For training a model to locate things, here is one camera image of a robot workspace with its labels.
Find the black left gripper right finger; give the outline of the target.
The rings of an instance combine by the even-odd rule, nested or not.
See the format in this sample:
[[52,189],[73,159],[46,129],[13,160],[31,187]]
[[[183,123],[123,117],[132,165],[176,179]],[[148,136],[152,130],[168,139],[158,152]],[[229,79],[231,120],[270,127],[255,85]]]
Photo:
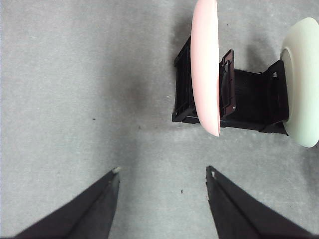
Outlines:
[[206,168],[208,202],[220,239],[316,239],[262,204],[213,166]]

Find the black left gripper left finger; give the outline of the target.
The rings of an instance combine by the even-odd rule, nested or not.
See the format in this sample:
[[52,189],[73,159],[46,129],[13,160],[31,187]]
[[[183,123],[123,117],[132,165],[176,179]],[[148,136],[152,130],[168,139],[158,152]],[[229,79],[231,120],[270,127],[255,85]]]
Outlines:
[[82,193],[14,239],[107,239],[116,214],[121,168],[116,167]]

